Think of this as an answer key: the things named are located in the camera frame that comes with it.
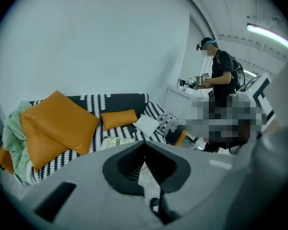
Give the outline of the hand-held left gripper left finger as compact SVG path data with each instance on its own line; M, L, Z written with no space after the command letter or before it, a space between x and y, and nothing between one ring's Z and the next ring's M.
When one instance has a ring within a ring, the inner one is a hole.
M22 216L37 230L142 230L144 189L123 172L140 142L81 156L34 186Z

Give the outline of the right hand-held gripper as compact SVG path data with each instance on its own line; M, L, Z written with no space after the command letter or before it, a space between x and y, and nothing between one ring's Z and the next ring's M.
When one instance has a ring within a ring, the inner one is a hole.
M234 120L248 120L255 128L277 128L277 119L264 90L271 79L267 73L253 77L231 96Z

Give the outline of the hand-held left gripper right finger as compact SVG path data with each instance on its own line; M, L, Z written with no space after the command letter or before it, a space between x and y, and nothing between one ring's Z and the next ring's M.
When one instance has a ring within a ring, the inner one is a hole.
M253 144L236 155L144 143L144 161L160 187L159 212L149 230L245 230L251 223L243 195Z

